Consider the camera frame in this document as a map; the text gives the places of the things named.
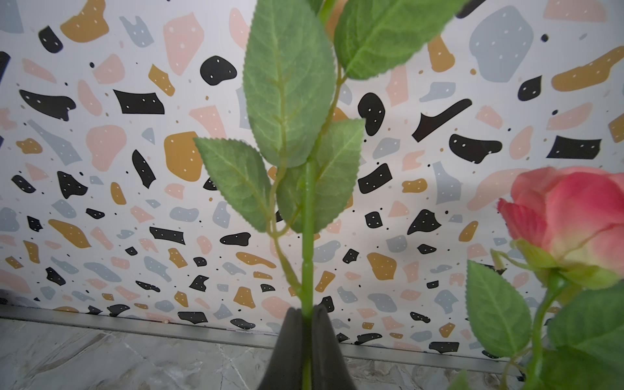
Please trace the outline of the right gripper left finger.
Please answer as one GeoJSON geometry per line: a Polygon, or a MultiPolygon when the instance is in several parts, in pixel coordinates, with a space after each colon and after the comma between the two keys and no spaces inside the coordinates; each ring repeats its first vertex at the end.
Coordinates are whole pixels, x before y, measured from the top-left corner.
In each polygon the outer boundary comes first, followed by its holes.
{"type": "Polygon", "coordinates": [[[258,390],[302,388],[303,342],[302,311],[289,308],[258,390]]]}

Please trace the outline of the single pink rose stem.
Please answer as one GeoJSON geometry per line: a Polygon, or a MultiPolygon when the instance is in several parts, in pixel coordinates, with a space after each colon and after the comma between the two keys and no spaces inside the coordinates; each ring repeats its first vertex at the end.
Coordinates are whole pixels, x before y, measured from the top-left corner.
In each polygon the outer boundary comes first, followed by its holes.
{"type": "Polygon", "coordinates": [[[623,386],[623,176],[589,167],[545,167],[519,175],[497,210],[518,267],[545,294],[531,311],[493,267],[467,264],[466,309],[484,350],[506,358],[527,389],[623,386]]]}

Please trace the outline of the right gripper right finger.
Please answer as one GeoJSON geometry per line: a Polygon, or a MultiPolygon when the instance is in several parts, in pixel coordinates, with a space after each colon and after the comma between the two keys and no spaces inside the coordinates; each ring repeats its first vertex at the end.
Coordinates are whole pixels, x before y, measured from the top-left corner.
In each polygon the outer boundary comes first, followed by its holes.
{"type": "Polygon", "coordinates": [[[311,320],[313,390],[356,390],[324,305],[314,308],[311,320]]]}

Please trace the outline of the double pink rose stem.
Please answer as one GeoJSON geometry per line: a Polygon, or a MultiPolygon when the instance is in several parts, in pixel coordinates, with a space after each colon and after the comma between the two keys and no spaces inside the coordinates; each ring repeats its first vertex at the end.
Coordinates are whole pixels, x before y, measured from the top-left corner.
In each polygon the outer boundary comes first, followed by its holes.
{"type": "Polygon", "coordinates": [[[260,1],[243,89],[255,145],[196,138],[211,181],[255,230],[302,238],[302,270],[279,257],[301,301],[302,388],[312,388],[315,235],[344,211],[357,180],[366,123],[335,120],[343,84],[406,63],[443,31],[462,1],[349,1],[333,32],[333,1],[260,1]]]}

